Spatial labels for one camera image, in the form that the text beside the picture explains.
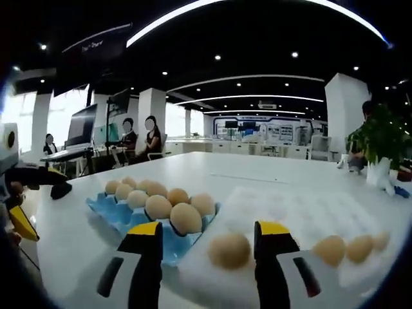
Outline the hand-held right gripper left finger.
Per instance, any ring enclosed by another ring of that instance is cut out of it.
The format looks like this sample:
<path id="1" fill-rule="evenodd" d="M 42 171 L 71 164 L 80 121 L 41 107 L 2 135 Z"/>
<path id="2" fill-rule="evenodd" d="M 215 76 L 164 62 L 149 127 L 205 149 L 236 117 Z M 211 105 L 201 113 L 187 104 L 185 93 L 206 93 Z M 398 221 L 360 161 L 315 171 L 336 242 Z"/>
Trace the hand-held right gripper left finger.
<path id="1" fill-rule="evenodd" d="M 116 250 L 92 262 L 72 294 L 73 308 L 158 308 L 163 227 L 133 227 Z"/>

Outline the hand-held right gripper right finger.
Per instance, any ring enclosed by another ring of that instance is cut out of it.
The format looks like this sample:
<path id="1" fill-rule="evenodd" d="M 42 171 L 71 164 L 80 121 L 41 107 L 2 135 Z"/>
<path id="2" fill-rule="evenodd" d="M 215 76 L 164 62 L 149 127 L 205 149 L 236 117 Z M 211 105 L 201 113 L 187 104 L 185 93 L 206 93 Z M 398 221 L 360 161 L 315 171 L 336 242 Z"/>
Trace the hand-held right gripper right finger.
<path id="1" fill-rule="evenodd" d="M 301 250 L 280 223 L 254 225 L 255 279 L 261 308 L 353 308 L 336 269 Z"/>

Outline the person's left hand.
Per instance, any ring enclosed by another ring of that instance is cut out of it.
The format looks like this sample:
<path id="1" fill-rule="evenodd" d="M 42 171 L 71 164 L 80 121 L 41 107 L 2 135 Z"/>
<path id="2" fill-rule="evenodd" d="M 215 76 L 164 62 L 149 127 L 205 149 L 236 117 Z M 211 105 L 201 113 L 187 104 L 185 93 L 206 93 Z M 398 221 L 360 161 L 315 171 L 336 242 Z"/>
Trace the person's left hand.
<path id="1" fill-rule="evenodd" d="M 8 200 L 9 205 L 11 206 L 20 206 L 24 201 L 24 187 L 20 182 L 11 182 L 10 183 L 10 198 Z"/>

